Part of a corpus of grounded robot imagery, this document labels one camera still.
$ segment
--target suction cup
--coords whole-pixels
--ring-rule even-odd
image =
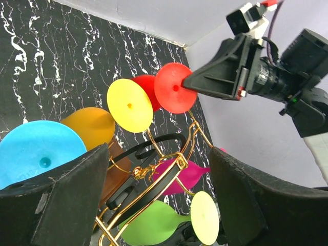
[[[192,72],[180,63],[163,66],[156,75],[154,91],[160,105],[167,111],[181,114],[196,102],[197,92],[183,88],[182,81]]]
[[[152,103],[153,111],[155,112],[159,110],[160,104],[156,98],[155,91],[154,91],[155,76],[144,74],[132,78],[131,80],[133,80],[138,85],[140,85],[143,88],[143,90],[147,93],[147,96],[149,97],[149,100]]]
[[[205,191],[197,192],[190,207],[191,224],[199,241],[215,243],[219,234],[219,214],[215,202]]]
[[[38,120],[20,125],[0,142],[0,189],[61,166],[86,153],[69,127]]]
[[[153,108],[149,97],[130,79],[118,79],[110,85],[107,104],[115,121],[129,132],[143,132],[152,123]]]
[[[79,109],[61,123],[82,138],[88,151],[103,143],[109,144],[115,133],[114,118],[108,111],[101,108]]]
[[[161,165],[156,169],[156,173],[153,175],[154,181],[157,180],[165,170],[172,164],[174,159],[164,160]],[[183,185],[190,190],[193,188],[197,182],[200,180],[201,176],[204,173],[210,172],[210,168],[201,168],[196,163],[188,160],[188,167],[183,169],[179,174],[179,179],[183,183]],[[178,193],[183,193],[184,189],[181,188],[179,183],[175,180],[173,183],[163,192],[163,196],[173,195]]]

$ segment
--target camera lens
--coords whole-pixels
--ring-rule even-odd
[[[286,102],[289,95],[298,88],[295,76],[286,70],[271,65],[261,58],[250,94],[259,95],[274,101]]]

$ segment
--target yellow suction cup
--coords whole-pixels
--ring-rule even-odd
[[[101,108],[79,109],[61,123],[80,136],[88,151],[109,143],[115,133],[114,118],[108,111]]]
[[[197,192],[191,207],[191,224],[199,241],[212,245],[219,234],[219,214],[215,202],[204,191]]]
[[[143,88],[130,79],[121,78],[110,85],[107,104],[115,121],[129,132],[143,132],[152,123],[152,104]]]

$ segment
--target hole in suction cup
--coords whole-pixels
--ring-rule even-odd
[[[174,91],[178,91],[178,90],[179,90],[179,86],[174,85],[174,86],[173,86],[173,90],[174,90]]]
[[[40,167],[42,168],[48,168],[50,167],[51,165],[51,160],[47,157],[43,157],[41,160],[40,160]]]

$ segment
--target wire cup holder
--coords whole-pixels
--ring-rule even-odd
[[[148,186],[141,194],[139,194],[132,202],[130,202],[125,208],[123,208],[121,211],[119,211],[116,215],[114,215],[114,218],[111,220],[111,222],[108,225],[105,225],[101,218],[103,217],[103,215],[105,214],[105,212],[109,209],[108,207],[106,207],[104,210],[102,210],[102,212],[100,213],[99,216],[96,216],[95,218],[95,227],[99,226],[99,228],[102,230],[102,235],[99,238],[98,241],[98,246],[103,246],[103,240],[105,237],[108,238],[108,240],[110,241],[110,246],[120,246],[118,244],[118,240],[121,236],[121,234],[124,232],[124,230],[127,228],[127,226],[139,215],[141,214],[146,208],[148,208],[155,200],[157,200],[159,198],[160,195],[162,195],[162,193],[172,184],[172,182],[174,180],[176,180],[179,185],[181,186],[181,188],[189,195],[194,196],[195,193],[190,192],[181,182],[181,180],[178,178],[178,175],[180,174],[180,172],[183,169],[186,169],[188,167],[188,160],[190,159],[194,148],[195,148],[195,137],[197,136],[198,132],[202,135],[203,139],[205,140],[205,142],[207,143],[207,145],[212,148],[213,145],[211,144],[211,142],[209,141],[209,139],[206,137],[203,129],[201,128],[199,122],[195,119],[193,113],[189,110],[188,111],[189,115],[192,118],[192,123],[189,125],[188,128],[188,138],[187,138],[187,143],[185,144],[185,146],[182,148],[181,151],[175,152],[175,153],[171,153],[171,154],[164,154],[160,147],[158,146],[158,144],[156,143],[150,129],[147,129],[147,134],[148,137],[152,143],[152,146],[154,147],[154,149],[156,150],[157,154],[159,155],[159,160],[157,162],[156,165],[149,165],[146,168],[141,168],[141,167],[135,167],[133,169],[132,172],[128,172],[126,170],[121,169],[118,165],[116,165],[116,163],[113,161],[112,157],[110,157],[110,161],[112,161],[113,166],[119,168],[121,171],[123,172],[128,172],[131,173],[131,175],[133,176],[134,179],[139,180],[139,179],[144,179],[147,175],[149,176],[149,180],[151,179],[151,176],[156,172],[156,168],[161,164],[162,161],[168,159],[168,158],[172,158],[175,157],[174,161],[170,164],[170,166],[160,175],[160,177],[155,180],[150,186]],[[189,151],[187,152],[187,147],[190,145],[191,142],[191,146]],[[128,221],[125,223],[125,225],[118,231],[118,233],[114,236],[112,235],[112,233],[110,232],[111,229],[114,228],[115,223],[119,220],[119,218],[130,208],[132,208],[138,201],[140,201],[144,196],[146,196],[152,189],[154,189],[163,179],[164,177],[175,167],[178,166],[179,170],[174,174],[173,178],[171,178],[171,180],[169,180],[169,183],[164,187],[164,189],[162,189],[158,194],[155,195],[155,197],[145,206],[143,206],[137,213],[135,213],[130,219],[128,219]]]

